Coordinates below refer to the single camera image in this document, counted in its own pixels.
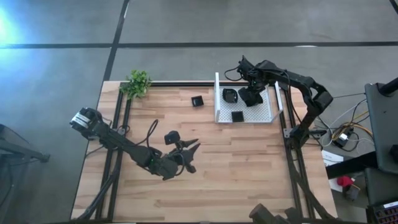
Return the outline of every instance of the gray floor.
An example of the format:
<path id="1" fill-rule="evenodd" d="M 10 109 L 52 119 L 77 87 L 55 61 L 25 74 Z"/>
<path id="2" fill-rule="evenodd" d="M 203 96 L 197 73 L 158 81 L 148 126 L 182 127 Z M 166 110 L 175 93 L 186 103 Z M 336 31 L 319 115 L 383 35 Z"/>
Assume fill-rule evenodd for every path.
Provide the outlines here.
<path id="1" fill-rule="evenodd" d="M 0 44 L 111 44 L 122 4 L 3 0 Z M 120 43 L 397 41 L 397 22 L 388 0 L 131 0 Z M 87 141 L 68 122 L 81 107 L 96 106 L 110 51 L 0 50 L 0 123 L 51 154 L 50 162 L 30 165 L 9 213 L 13 223 L 69 219 Z M 110 80 L 123 80 L 131 69 L 147 70 L 154 80 L 212 80 L 243 54 L 312 76 L 333 96 L 363 92 L 365 83 L 388 82 L 398 70 L 398 47 L 118 49 Z M 331 123 L 363 98 L 335 99 L 322 118 Z M 366 110 L 363 104 L 358 112 Z M 370 128 L 369 121 L 364 125 Z M 363 143 L 347 155 L 371 150 Z M 334 195 L 339 217 L 364 221 L 360 205 Z"/>

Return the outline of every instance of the wooden tabletop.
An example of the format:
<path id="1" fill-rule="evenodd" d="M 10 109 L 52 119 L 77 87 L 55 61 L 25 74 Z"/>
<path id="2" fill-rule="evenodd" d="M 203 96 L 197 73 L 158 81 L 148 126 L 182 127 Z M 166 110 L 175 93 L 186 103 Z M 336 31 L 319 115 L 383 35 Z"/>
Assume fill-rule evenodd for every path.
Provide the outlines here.
<path id="1" fill-rule="evenodd" d="M 104 82 L 98 111 L 105 118 L 113 118 L 119 84 Z M 201 108 L 192 107 L 191 97 L 197 95 L 205 101 Z M 303 118 L 306 106 L 295 88 L 292 99 Z M 115 222 L 250 222 L 249 212 L 258 203 L 274 215 L 285 216 L 284 210 L 294 207 L 279 118 L 272 124 L 216 124 L 213 87 L 150 87 L 144 99 L 132 103 L 127 137 L 133 142 L 144 139 L 155 119 L 159 124 L 150 145 L 162 152 L 173 149 L 164 144 L 164 135 L 171 130 L 183 140 L 199 138 L 201 146 L 192 162 L 197 172 L 163 181 L 124 154 Z M 88 151 L 98 146 L 91 142 Z M 302 151 L 312 192 L 336 217 L 319 147 L 306 145 Z M 72 218 L 82 214 L 98 193 L 105 157 L 102 149 L 86 158 Z M 303 194 L 301 201 L 305 208 Z"/>

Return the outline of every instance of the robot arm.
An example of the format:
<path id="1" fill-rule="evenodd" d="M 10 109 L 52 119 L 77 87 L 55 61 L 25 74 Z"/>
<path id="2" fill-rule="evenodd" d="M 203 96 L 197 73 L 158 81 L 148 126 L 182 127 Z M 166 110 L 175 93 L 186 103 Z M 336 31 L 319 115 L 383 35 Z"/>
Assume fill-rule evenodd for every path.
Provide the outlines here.
<path id="1" fill-rule="evenodd" d="M 73 129 L 76 129 L 85 138 L 92 136 L 99 137 L 99 142 L 108 150 L 121 148 L 128 153 L 132 160 L 151 174 L 160 175 L 163 180 L 171 179 L 176 175 L 178 166 L 183 166 L 191 173 L 196 172 L 195 167 L 190 163 L 193 160 L 195 151 L 200 144 L 196 144 L 191 149 L 183 150 L 184 147 L 198 141 L 181 141 L 178 132 L 171 131 L 165 136 L 166 144 L 175 144 L 176 148 L 168 154 L 162 156 L 162 152 L 153 148 L 138 146 L 132 141 L 111 129 L 108 124 L 103 122 L 100 112 L 91 108 L 82 108 L 70 121 Z"/>
<path id="2" fill-rule="evenodd" d="M 310 125 L 333 101 L 333 97 L 325 87 L 315 82 L 313 78 L 288 72 L 278 68 L 268 60 L 264 60 L 254 66 L 243 56 L 237 71 L 244 80 L 249 82 L 247 88 L 242 88 L 238 91 L 246 106 L 262 103 L 260 92 L 265 90 L 266 85 L 273 84 L 276 81 L 296 87 L 301 91 L 304 103 L 307 105 L 307 114 L 302 122 L 290 132 L 290 143 L 295 148 L 303 146 L 309 138 Z M 311 89 L 317 92 L 314 97 Z"/>

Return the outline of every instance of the red object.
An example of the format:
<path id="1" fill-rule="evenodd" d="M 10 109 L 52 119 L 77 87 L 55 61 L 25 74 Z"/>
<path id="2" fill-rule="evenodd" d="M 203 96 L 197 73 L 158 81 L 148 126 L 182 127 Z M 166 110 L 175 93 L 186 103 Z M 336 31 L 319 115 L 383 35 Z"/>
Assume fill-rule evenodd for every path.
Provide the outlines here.
<path id="1" fill-rule="evenodd" d="M 343 177 L 337 178 L 337 184 L 340 186 L 343 186 L 343 187 L 347 187 L 347 186 L 354 184 L 354 182 L 353 182 L 353 180 L 351 180 L 350 177 L 343 176 Z"/>

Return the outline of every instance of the potted plant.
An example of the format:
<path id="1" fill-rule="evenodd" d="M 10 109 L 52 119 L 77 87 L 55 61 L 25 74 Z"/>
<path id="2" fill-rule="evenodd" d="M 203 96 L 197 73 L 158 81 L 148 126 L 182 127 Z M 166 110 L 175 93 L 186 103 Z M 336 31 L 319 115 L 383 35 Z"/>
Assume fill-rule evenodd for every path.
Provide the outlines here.
<path id="1" fill-rule="evenodd" d="M 144 97 L 152 83 L 152 80 L 147 76 L 147 72 L 138 70 L 132 70 L 130 76 L 126 76 L 126 80 L 128 82 L 123 83 L 120 90 L 127 95 L 129 100 L 135 97 Z"/>

